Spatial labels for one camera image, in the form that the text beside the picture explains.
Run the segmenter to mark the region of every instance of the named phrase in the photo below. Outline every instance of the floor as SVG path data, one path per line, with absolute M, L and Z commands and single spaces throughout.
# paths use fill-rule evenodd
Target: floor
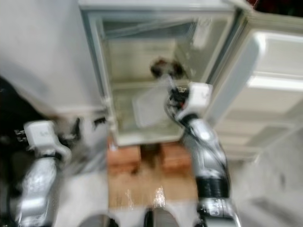
M 84 138 L 92 149 L 79 162 L 81 167 L 78 163 L 66 170 L 55 227 L 76 227 L 91 215 L 108 212 L 116 217 L 120 227 L 142 226 L 145 207 L 107 209 L 107 174 L 101 148 L 105 140 L 100 140 L 101 135 L 106 136 L 105 131 L 106 126 L 98 126 L 94 134 Z M 232 198 L 243 226 L 303 226 L 302 137 L 300 131 L 280 141 L 253 162 L 230 163 Z M 181 227 L 193 226 L 197 218 L 194 201 L 167 202 L 165 206 Z

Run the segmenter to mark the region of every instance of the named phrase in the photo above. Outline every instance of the brown object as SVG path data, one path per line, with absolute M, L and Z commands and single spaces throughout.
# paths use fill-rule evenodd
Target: brown object
M 191 169 L 191 156 L 180 143 L 162 143 L 160 156 L 165 173 L 186 173 Z
M 136 171 L 141 162 L 139 146 L 117 147 L 107 141 L 107 169 L 110 174 Z
M 197 200 L 196 181 L 191 169 L 184 168 L 173 174 L 164 173 L 161 147 L 141 146 L 141 164 L 136 172 L 108 175 L 110 209 L 133 209 L 134 206 L 161 206 L 167 201 Z

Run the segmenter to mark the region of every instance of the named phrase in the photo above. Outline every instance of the refrigerator door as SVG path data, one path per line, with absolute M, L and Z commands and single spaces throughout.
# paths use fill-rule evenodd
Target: refrigerator door
M 214 92 L 204 115 L 229 157 L 254 158 L 302 127 L 302 27 L 301 18 L 240 17 L 208 80 Z
M 186 4 L 143 0 L 136 1 L 137 5 L 127 0 L 128 4 L 119 6 L 115 1 L 93 1 L 91 6 L 90 1 L 81 2 L 101 96 L 117 144 L 178 140 L 182 129 L 168 117 L 138 127 L 133 100 L 157 86 L 151 65 L 159 59 L 182 66 L 185 73 L 176 79 L 180 86 L 206 81 L 231 29 L 234 8 L 218 0 Z

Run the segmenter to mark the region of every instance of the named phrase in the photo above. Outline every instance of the gray floor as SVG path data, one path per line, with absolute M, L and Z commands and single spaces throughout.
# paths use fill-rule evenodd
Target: gray floor
M 90 215 L 108 212 L 107 178 L 102 170 L 104 153 L 99 149 L 105 145 L 105 140 L 100 140 L 100 136 L 106 135 L 105 131 L 101 126 L 88 134 L 84 140 L 91 148 L 90 152 L 77 165 L 67 169 L 55 227 L 76 227 Z M 303 226 L 302 136 L 303 132 L 298 132 L 280 141 L 253 162 L 230 163 L 232 197 L 244 227 Z M 166 206 L 181 227 L 193 226 L 196 219 L 194 202 L 168 203 Z M 110 212 L 121 227 L 139 227 L 143 223 L 144 209 Z

